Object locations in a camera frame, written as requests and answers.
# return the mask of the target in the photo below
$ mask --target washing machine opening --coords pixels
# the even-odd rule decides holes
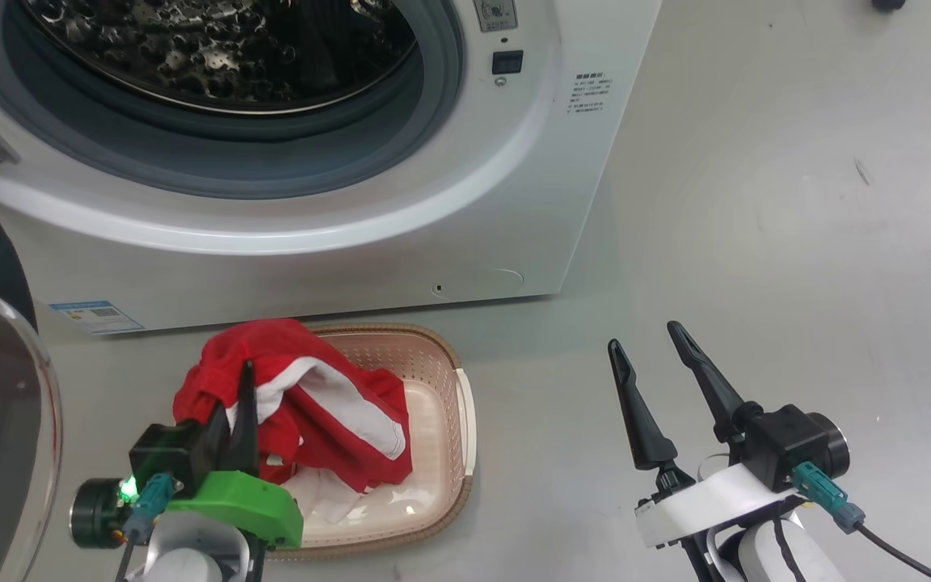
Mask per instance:
[[[461,85],[452,0],[0,0],[0,107],[89,166],[229,199],[398,165]]]

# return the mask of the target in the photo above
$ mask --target sticker label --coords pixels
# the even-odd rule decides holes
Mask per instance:
[[[606,77],[605,73],[577,74],[566,104],[566,114],[602,111],[612,89],[613,79]]]
[[[511,30],[520,26],[516,19],[516,0],[473,0],[473,5],[483,32]]]
[[[53,303],[49,306],[92,335],[145,329],[110,302]]]

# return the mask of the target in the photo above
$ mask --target blue and white label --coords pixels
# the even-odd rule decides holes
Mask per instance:
[[[52,303],[49,306],[92,335],[123,334],[145,329],[110,302]]]

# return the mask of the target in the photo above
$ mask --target gray label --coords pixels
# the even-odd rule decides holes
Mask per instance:
[[[480,30],[495,32],[520,26],[516,19],[515,0],[473,0],[476,16],[480,19]]]

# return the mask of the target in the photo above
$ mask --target camera lens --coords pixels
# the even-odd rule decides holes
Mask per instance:
[[[824,414],[808,412],[807,416],[818,427],[823,428],[825,434],[828,434],[828,450],[824,453],[823,459],[817,461],[818,468],[832,479],[837,479],[846,474],[846,471],[850,468],[850,449],[849,445],[846,445],[846,437],[843,436],[843,432]]]
[[[121,546],[114,530],[124,525],[117,506],[122,479],[88,479],[70,505],[70,537],[78,548],[114,549]]]

